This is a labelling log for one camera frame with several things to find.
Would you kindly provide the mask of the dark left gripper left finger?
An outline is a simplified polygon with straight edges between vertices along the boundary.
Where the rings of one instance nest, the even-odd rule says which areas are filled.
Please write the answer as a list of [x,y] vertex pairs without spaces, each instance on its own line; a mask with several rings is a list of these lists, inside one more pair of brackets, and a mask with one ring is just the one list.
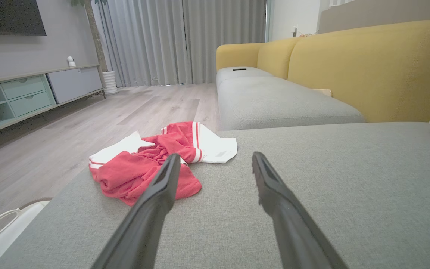
[[92,264],[93,269],[152,269],[166,215],[177,191],[181,161],[169,155]]

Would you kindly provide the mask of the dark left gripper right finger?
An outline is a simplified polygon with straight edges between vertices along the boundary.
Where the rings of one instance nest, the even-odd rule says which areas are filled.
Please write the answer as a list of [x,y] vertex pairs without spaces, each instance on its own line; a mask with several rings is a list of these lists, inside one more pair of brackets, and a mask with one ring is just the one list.
[[252,155],[259,204],[272,218],[285,269],[346,269],[331,242],[261,152]]

